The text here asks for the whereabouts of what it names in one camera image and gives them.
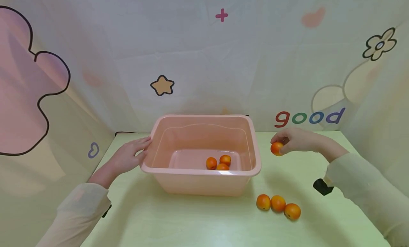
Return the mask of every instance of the pink plus sign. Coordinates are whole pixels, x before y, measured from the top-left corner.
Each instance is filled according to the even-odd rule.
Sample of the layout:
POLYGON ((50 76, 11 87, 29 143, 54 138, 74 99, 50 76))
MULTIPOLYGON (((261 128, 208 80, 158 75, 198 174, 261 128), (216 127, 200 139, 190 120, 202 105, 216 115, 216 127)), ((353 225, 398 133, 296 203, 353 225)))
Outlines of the pink plus sign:
POLYGON ((224 13, 224 8, 220 10, 220 14, 216 14, 216 18, 219 18, 221 22, 224 22, 224 18, 229 16, 227 13, 224 13))

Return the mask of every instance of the light green table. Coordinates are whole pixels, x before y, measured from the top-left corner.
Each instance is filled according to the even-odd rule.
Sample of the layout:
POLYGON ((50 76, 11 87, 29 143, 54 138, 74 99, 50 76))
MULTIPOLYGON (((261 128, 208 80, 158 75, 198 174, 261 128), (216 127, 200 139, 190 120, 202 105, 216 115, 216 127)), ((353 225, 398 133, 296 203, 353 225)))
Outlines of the light green table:
MULTIPOLYGON (((339 131, 321 132, 351 152, 339 131)), ((271 132, 256 134, 262 169, 239 198, 169 195, 152 175, 134 169, 111 185, 112 208, 84 247, 386 247, 382 235, 361 210, 334 189, 322 196, 313 187, 327 162, 313 152, 276 157, 270 152, 271 132), (281 195, 301 207, 291 222, 283 214, 256 207, 259 194, 281 195)), ((99 166, 125 142, 147 134, 118 134, 99 166)))

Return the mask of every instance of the hand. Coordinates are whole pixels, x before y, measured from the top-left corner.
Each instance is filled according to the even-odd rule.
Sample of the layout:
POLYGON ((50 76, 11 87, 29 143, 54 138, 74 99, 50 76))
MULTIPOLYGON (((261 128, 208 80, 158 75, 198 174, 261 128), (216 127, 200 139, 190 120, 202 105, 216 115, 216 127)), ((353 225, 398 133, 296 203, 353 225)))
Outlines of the hand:
POLYGON ((320 151, 320 144, 324 136, 305 131, 300 128, 288 128, 277 132, 271 139, 274 142, 282 142, 284 146, 280 149, 280 154, 285 155, 291 151, 320 151))
POLYGON ((109 159, 107 166, 109 166, 116 176, 134 169, 145 159, 148 153, 146 148, 148 148, 150 144, 151 137, 125 143, 115 152, 111 159, 109 159))

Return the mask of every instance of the pink plastic basin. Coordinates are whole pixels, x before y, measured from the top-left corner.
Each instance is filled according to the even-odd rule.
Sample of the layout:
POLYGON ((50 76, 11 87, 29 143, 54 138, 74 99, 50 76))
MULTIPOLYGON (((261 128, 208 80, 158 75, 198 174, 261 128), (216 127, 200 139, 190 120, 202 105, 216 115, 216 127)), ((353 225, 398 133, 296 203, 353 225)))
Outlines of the pink plastic basin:
POLYGON ((141 169, 167 193, 240 196, 261 170, 251 119, 243 115, 167 115, 156 121, 141 169), (229 171, 206 169, 210 156, 231 156, 229 171))

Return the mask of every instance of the cloud outline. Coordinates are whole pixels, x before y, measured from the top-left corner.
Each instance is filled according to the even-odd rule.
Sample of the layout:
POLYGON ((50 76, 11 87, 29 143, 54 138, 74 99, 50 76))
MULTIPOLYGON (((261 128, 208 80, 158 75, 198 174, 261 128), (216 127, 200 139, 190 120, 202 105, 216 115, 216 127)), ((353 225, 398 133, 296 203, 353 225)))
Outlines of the cloud outline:
POLYGON ((2 10, 2 9, 11 10, 11 11, 13 11, 14 13, 17 13, 17 14, 25 21, 25 23, 27 23, 27 25, 28 25, 28 27, 29 27, 29 30, 30 30, 30 42, 29 42, 29 45, 28 45, 28 51, 29 51, 32 55, 34 55, 34 62, 37 62, 37 57, 38 57, 40 54, 42 54, 42 53, 50 54, 50 55, 56 56, 56 57, 62 62, 62 64, 65 66, 65 69, 67 69, 67 73, 68 73, 67 85, 65 86, 65 88, 64 88, 63 90, 61 90, 61 91, 59 91, 59 92, 57 92, 57 93, 47 93, 47 94, 44 94, 44 95, 41 96, 41 97, 38 99, 38 101, 37 101, 37 108, 38 108, 38 110, 40 110, 40 113, 43 115, 43 117, 44 117, 44 119, 45 119, 45 121, 46 121, 46 123, 47 123, 47 128, 46 128, 45 133, 43 134, 43 136, 42 136, 31 148, 29 148, 28 150, 26 150, 26 151, 24 151, 24 152, 21 152, 21 153, 5 153, 5 152, 0 152, 0 155, 5 155, 5 156, 21 156, 21 155, 27 154, 28 152, 32 151, 35 147, 37 147, 37 145, 40 144, 40 142, 41 142, 41 141, 46 137, 46 135, 48 134, 48 131, 49 131, 49 120, 48 120, 46 114, 45 114, 45 113, 43 112, 43 110, 41 109, 40 103, 41 103, 41 101, 43 100, 43 98, 45 98, 45 97, 47 97, 47 96, 56 96, 56 95, 58 95, 58 94, 61 94, 61 93, 65 92, 65 91, 68 89, 68 86, 70 85, 71 72, 70 72, 70 69, 68 68, 67 64, 65 63, 65 61, 64 61, 60 56, 58 56, 57 54, 52 53, 52 52, 49 52, 49 51, 45 51, 45 50, 41 50, 41 51, 38 51, 37 53, 34 53, 34 52, 31 50, 31 49, 32 49, 32 45, 33 45, 33 28, 32 28, 32 26, 31 26, 31 24, 29 23, 29 21, 26 19, 26 17, 24 17, 24 15, 23 15, 22 13, 20 13, 20 12, 17 11, 16 9, 13 9, 13 8, 8 7, 8 6, 5 6, 5 5, 0 5, 0 10, 2 10))

